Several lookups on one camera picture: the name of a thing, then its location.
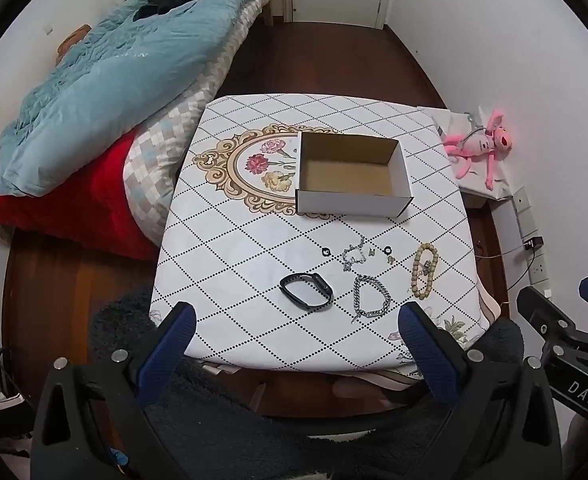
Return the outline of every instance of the silver bolt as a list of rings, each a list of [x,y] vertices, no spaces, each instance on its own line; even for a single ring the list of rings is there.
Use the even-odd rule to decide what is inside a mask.
[[[64,357],[59,357],[58,359],[56,359],[56,361],[54,361],[54,368],[56,370],[62,370],[63,368],[65,368],[67,366],[67,363],[69,361],[64,358]]]
[[[125,359],[127,359],[128,355],[129,352],[127,352],[127,350],[114,350],[113,354],[111,355],[111,360],[115,363],[122,363]]]
[[[483,352],[481,352],[480,350],[469,350],[468,359],[473,363],[479,363],[483,359],[485,359],[485,356],[483,355]]]
[[[540,368],[540,360],[534,356],[528,357],[528,365],[536,370]]]

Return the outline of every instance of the baseboard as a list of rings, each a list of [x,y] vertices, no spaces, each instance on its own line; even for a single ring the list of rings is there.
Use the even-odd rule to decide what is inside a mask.
[[[397,44],[398,47],[403,51],[403,53],[405,54],[405,57],[407,57],[407,59],[413,65],[415,72],[417,74],[420,74],[420,77],[423,79],[423,82],[425,84],[425,88],[431,94],[430,97],[433,98],[434,102],[438,104],[437,107],[445,108],[445,103],[443,103],[443,99],[441,99],[439,93],[436,91],[436,88],[434,88],[434,85],[431,83],[431,81],[427,77],[427,74],[423,71],[423,69],[421,68],[421,65],[419,65],[416,58],[409,51],[409,49],[405,46],[403,41],[401,41],[401,38],[399,38],[396,35],[396,33],[392,30],[392,28],[387,23],[385,25],[383,25],[383,30],[386,33],[388,33],[390,38],[392,38],[392,41],[394,41],[394,43]]]

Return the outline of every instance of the brown pillow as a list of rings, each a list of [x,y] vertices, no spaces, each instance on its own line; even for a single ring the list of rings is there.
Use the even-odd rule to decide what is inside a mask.
[[[91,30],[89,25],[83,25],[74,30],[58,47],[58,56],[56,56],[56,64],[60,63],[62,56],[67,54],[67,51],[72,47],[73,44],[78,43],[84,38],[87,33]]]

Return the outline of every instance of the yellow flower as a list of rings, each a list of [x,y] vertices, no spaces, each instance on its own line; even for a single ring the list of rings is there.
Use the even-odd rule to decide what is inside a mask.
[[[292,176],[294,176],[294,173],[283,174],[282,171],[268,171],[261,177],[261,180],[265,187],[270,190],[285,193],[289,191],[289,187],[292,185]]]

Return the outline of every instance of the black smart band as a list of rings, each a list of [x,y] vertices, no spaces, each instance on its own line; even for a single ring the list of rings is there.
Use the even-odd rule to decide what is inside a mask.
[[[298,296],[295,296],[289,290],[287,290],[288,284],[291,282],[297,282],[299,280],[309,280],[310,282],[314,283],[318,291],[327,298],[327,301],[320,305],[308,305]],[[304,308],[305,310],[312,310],[315,308],[322,308],[327,306],[331,303],[333,298],[333,290],[331,290],[331,286],[329,286],[329,284],[321,277],[321,275],[316,272],[314,274],[309,274],[307,272],[297,272],[295,274],[285,276],[285,278],[280,280],[279,287],[281,292],[287,296],[289,301],[294,303],[296,306],[299,306],[300,308]]]

